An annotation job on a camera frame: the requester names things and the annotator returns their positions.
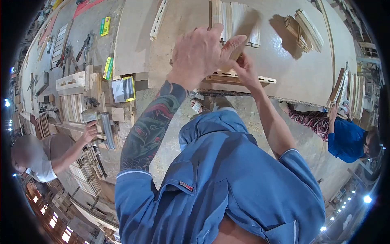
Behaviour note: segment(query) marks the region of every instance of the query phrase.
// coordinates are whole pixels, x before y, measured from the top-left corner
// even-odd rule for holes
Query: green box
[[[106,62],[106,67],[104,68],[103,79],[111,80],[113,63],[114,63],[114,59],[108,57]]]

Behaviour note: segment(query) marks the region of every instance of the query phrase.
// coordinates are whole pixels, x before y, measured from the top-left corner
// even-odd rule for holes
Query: hand
[[[84,134],[81,136],[81,140],[85,142],[85,144],[89,143],[98,135],[98,129],[95,126],[97,124],[97,120],[91,121],[87,123],[84,127]]]
[[[243,53],[237,61],[229,60],[228,64],[236,71],[241,83],[245,85],[251,92],[257,89],[262,89],[259,78],[254,67],[254,62],[251,57]]]
[[[37,120],[35,119],[35,116],[30,114],[30,122],[35,125],[37,123]]]
[[[223,24],[217,23],[211,30],[201,27],[180,35],[173,50],[173,68],[168,74],[168,81],[192,91],[206,76],[225,64],[246,36],[232,37],[221,49],[222,30]]]
[[[332,108],[330,109],[329,120],[330,121],[335,121],[336,117],[337,117],[337,108],[336,108],[336,105],[333,104]]]
[[[344,104],[344,107],[347,109],[347,112],[345,112],[346,115],[351,113],[351,108],[349,107],[348,104]]]

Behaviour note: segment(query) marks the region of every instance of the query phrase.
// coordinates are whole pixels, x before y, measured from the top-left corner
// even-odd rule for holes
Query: blue work shirt
[[[232,111],[180,131],[182,152],[159,191],[149,172],[120,172],[115,206],[122,243],[211,243],[227,214],[270,244],[307,244],[325,221],[319,185],[295,149],[275,160]]]
[[[365,130],[340,117],[335,120],[335,132],[328,134],[328,151],[346,163],[353,163],[364,156]]]

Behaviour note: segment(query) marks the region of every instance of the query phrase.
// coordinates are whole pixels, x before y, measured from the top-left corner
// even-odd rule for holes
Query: woodworking shop
[[[35,4],[2,135],[37,243],[354,237],[386,144],[352,0]]]

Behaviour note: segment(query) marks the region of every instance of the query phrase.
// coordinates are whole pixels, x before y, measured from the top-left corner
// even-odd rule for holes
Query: patterned pants
[[[320,111],[300,112],[290,110],[289,116],[298,124],[309,127],[323,141],[328,141],[329,118],[328,113]]]

